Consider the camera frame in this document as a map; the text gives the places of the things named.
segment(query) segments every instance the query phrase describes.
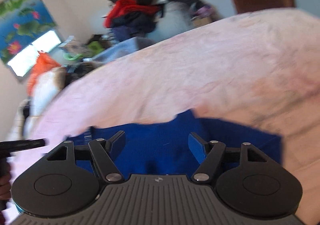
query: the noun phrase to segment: light blue cloth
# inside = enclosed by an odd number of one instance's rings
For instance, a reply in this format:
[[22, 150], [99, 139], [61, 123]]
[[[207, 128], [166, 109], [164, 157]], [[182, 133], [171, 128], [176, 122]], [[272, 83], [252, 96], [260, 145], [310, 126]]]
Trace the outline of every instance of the light blue cloth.
[[149, 40], [143, 37], [133, 37], [129, 40], [125, 40], [112, 46], [109, 49], [99, 53], [92, 58], [93, 61], [99, 61], [103, 63], [108, 63], [121, 58], [125, 55], [129, 55], [143, 48], [149, 47], [155, 44], [153, 40]]

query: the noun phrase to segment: red jacket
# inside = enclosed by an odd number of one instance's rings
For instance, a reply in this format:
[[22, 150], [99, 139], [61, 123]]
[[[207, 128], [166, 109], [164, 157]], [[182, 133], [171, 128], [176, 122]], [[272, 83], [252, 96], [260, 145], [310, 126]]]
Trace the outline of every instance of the red jacket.
[[107, 18], [105, 19], [103, 26], [105, 28], [110, 28], [112, 20], [122, 15], [126, 15], [129, 12], [141, 11], [148, 15], [154, 15], [160, 10], [158, 6], [154, 5], [137, 5], [135, 0], [118, 0], [109, 12]]

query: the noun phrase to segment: grooved gray plate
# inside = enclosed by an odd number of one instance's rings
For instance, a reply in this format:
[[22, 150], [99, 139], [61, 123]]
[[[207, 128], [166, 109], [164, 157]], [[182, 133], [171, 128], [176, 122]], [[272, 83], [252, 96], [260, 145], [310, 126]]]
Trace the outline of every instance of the grooved gray plate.
[[196, 185], [184, 175], [132, 175], [129, 181], [108, 185], [87, 209], [63, 218], [27, 214], [12, 225], [302, 225], [291, 215], [258, 221], [225, 207], [209, 186]]

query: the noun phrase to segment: bed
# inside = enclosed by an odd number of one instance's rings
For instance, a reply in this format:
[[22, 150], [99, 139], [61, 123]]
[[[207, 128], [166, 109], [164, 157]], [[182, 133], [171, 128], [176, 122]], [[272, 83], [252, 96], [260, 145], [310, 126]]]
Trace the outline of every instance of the bed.
[[283, 136], [284, 167], [303, 186], [297, 216], [320, 221], [320, 19], [297, 9], [246, 13], [110, 62], [72, 83], [20, 152], [15, 175], [88, 126], [172, 120], [192, 108]]

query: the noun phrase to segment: black circular pad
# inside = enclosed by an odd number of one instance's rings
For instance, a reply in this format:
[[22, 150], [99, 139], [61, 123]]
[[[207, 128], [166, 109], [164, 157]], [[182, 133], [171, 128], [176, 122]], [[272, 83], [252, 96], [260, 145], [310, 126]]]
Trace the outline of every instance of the black circular pad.
[[98, 191], [96, 177], [74, 162], [41, 159], [15, 180], [12, 198], [31, 215], [61, 217], [88, 207]]
[[256, 195], [271, 195], [280, 189], [280, 183], [267, 175], [252, 175], [243, 180], [247, 191]]
[[71, 188], [71, 180], [61, 174], [49, 174], [40, 177], [35, 182], [35, 189], [37, 192], [47, 195], [54, 196], [65, 193]]
[[229, 208], [242, 215], [273, 219], [295, 213], [302, 187], [278, 164], [251, 162], [220, 175], [216, 192]]

